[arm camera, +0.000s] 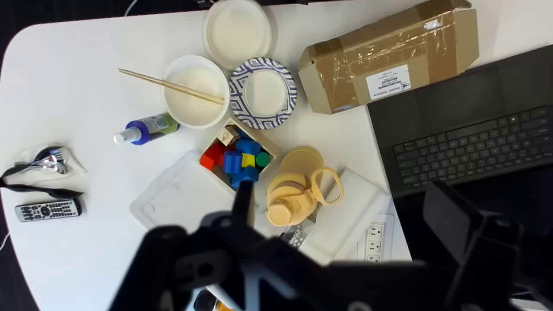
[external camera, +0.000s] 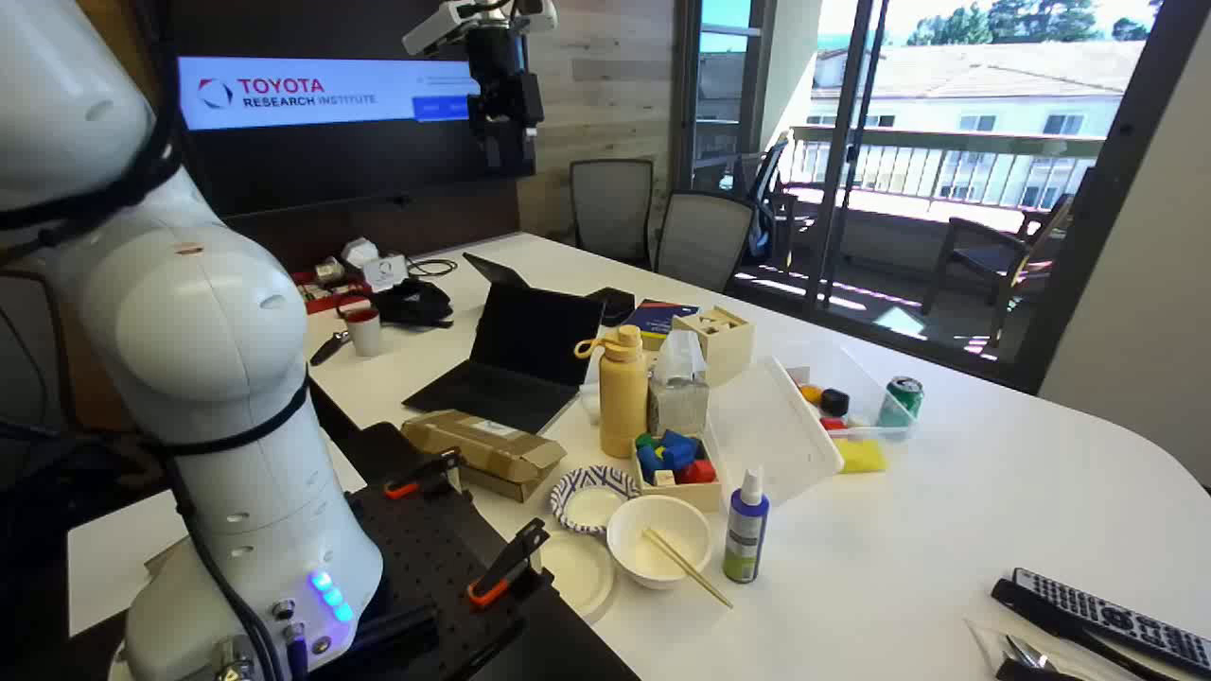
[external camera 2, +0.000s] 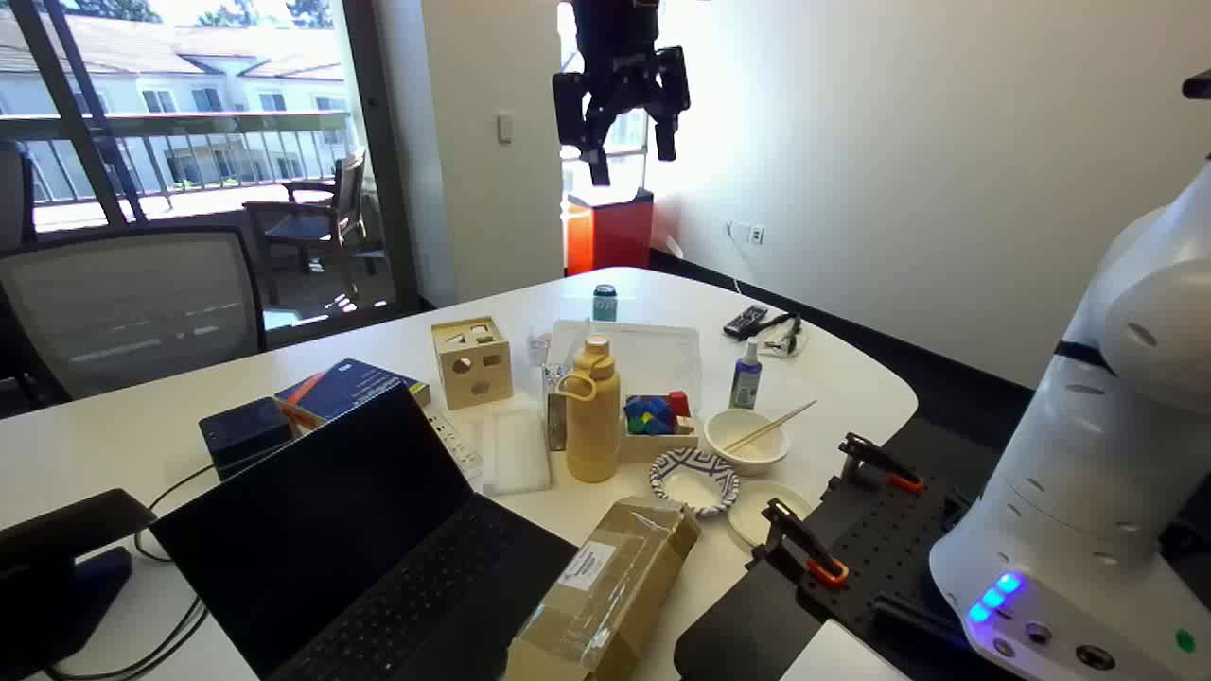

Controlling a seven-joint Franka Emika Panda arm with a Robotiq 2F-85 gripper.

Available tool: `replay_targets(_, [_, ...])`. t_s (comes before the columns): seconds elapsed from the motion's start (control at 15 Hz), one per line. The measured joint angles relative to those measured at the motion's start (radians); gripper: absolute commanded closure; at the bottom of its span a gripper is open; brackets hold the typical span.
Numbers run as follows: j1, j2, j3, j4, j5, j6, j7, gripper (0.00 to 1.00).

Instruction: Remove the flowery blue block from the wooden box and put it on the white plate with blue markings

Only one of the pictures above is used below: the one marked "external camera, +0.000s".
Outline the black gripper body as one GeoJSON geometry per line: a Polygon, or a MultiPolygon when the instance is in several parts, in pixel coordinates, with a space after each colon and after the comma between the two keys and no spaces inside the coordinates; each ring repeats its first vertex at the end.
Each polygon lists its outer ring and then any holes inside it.
{"type": "Polygon", "coordinates": [[[468,100],[474,137],[491,174],[531,174],[534,140],[544,121],[536,71],[527,61],[527,38],[505,23],[466,32],[468,76],[475,95],[468,100]]]}

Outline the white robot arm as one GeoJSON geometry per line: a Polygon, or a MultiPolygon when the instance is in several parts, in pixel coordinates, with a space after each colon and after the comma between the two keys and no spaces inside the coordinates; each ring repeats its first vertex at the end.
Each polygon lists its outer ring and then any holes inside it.
{"type": "Polygon", "coordinates": [[[0,0],[3,254],[80,316],[186,521],[126,613],[127,681],[301,681],[353,651],[387,559],[311,403],[305,306],[232,230],[76,0],[0,0]]]}

